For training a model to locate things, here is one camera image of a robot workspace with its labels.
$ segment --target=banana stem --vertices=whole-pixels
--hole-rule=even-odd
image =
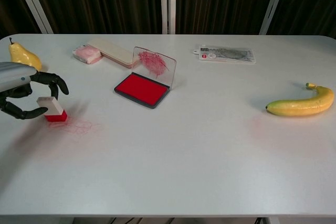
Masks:
[[[309,83],[309,82],[306,83],[306,88],[307,89],[316,89],[316,87],[317,87],[317,85],[314,84],[314,83]]]

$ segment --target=yellow banana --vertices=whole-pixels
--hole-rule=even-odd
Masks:
[[[306,87],[315,89],[317,95],[309,99],[274,101],[266,106],[266,110],[275,115],[300,116],[317,114],[331,106],[334,101],[331,89],[312,83],[307,83]]]

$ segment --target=red ink mark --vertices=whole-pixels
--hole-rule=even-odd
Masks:
[[[159,54],[154,52],[143,51],[139,54],[140,61],[149,70],[149,72],[156,74],[156,77],[162,75],[167,66]]]
[[[73,135],[85,135],[89,132],[96,132],[100,129],[100,124],[93,124],[87,120],[68,117],[65,122],[50,122],[48,127],[65,131]]]

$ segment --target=black curtain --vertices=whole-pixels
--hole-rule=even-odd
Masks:
[[[40,0],[54,33],[160,34],[161,0]]]
[[[0,0],[0,39],[18,33],[40,33],[25,0]]]
[[[336,38],[336,0],[280,0],[268,34]]]
[[[177,34],[259,34],[269,0],[176,0]]]

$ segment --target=white plastic wrapper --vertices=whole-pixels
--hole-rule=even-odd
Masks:
[[[249,48],[229,48],[202,45],[194,50],[200,60],[255,64],[256,59]]]

